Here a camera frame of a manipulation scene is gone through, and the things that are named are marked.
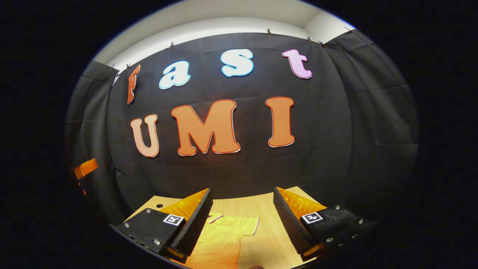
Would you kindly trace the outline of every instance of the table surface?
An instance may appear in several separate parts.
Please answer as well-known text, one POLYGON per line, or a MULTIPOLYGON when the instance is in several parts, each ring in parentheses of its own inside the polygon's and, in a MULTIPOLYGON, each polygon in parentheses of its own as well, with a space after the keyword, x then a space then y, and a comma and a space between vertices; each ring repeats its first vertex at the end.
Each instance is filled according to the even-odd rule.
MULTIPOLYGON (((299 187, 287 190, 317 202, 299 187)), ((165 208, 179 200, 181 199, 153 196, 128 219, 146 208, 159 210, 156 205, 162 204, 165 208)), ((255 235, 240 239, 239 269, 249 269, 253 265, 262 265, 265 269, 289 269, 306 263, 302 262, 295 251, 272 200, 272 192, 241 198, 213 199, 211 212, 237 217, 260 217, 255 235)))

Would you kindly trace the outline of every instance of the letter m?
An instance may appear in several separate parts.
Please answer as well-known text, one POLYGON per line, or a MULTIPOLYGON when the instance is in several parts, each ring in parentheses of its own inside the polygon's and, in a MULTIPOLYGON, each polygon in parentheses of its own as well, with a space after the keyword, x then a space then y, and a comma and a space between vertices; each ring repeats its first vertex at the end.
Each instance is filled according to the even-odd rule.
POLYGON ((233 100, 219 100, 209 109, 204 123, 189 105, 178 106, 171 111, 171 116, 178 125, 179 144, 178 154, 192 156, 196 148, 191 145, 191 137, 202 153, 206 153, 214 135, 214 153, 233 153, 240 150, 240 145, 234 136, 232 111, 236 108, 233 100))

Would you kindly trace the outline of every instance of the foam letter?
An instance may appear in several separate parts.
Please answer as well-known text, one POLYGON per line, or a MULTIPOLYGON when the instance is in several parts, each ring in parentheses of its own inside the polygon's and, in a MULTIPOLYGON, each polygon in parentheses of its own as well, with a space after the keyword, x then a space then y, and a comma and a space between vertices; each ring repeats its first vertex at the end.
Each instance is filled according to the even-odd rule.
POLYGON ((240 150, 240 145, 234 136, 232 124, 232 111, 236 108, 233 100, 219 100, 214 102, 209 109, 204 123, 189 105, 178 106, 171 111, 178 125, 179 149, 181 156, 196 154, 196 148, 191 146, 189 136, 202 153, 206 153, 214 134, 214 153, 233 153, 240 150))
POLYGON ((140 65, 138 65, 133 72, 131 73, 130 77, 128 78, 128 99, 126 100, 126 104, 130 104, 133 101, 134 93, 133 90, 136 87, 136 75, 140 72, 140 65))
POLYGON ((290 113, 294 100, 289 97, 272 97, 266 100, 266 105, 272 111, 272 137, 269 139, 269 146, 280 147, 294 143, 290 113))
POLYGON ((289 58, 292 72, 294 72, 296 76, 304 79, 309 79, 312 77, 312 72, 310 70, 305 70, 304 64, 302 63, 302 61, 307 61, 307 57, 300 55, 296 49, 284 51, 282 52, 282 56, 289 58))
POLYGON ((221 55, 221 62, 226 64, 221 68, 226 77, 245 76, 254 69, 252 52, 248 49, 231 49, 221 55))
POLYGON ((146 147, 143 142, 141 134, 141 119, 134 119, 131 121, 131 128, 133 129, 134 142, 138 151, 146 157, 154 157, 159 153, 158 134, 156 132, 156 121, 158 116, 156 114, 147 115, 144 122, 148 125, 148 132, 151 140, 151 147, 146 147))
POLYGON ((173 85, 182 86, 186 84, 191 75, 188 75, 189 63, 187 61, 179 61, 166 67, 163 71, 163 76, 159 81, 159 88, 165 90, 171 88, 173 85))

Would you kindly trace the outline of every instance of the yellow shirt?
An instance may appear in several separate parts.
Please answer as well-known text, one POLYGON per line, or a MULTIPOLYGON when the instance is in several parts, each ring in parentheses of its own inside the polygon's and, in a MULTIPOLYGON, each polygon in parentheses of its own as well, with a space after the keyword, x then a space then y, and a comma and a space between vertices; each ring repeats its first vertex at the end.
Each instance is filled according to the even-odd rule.
POLYGON ((191 256, 185 265, 193 269, 237 269, 240 242, 245 235, 254 235, 259 218, 223 216, 209 213, 191 256))

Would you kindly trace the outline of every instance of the binder clip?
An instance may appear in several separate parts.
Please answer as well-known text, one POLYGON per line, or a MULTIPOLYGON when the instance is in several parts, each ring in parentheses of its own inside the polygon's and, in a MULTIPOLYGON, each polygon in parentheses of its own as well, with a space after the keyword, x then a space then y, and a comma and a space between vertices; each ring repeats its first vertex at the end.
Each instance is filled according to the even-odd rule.
POLYGON ((354 32, 354 31, 350 30, 349 28, 347 28, 347 27, 345 27, 345 26, 344 26, 344 28, 347 29, 349 33, 353 33, 353 32, 354 32))

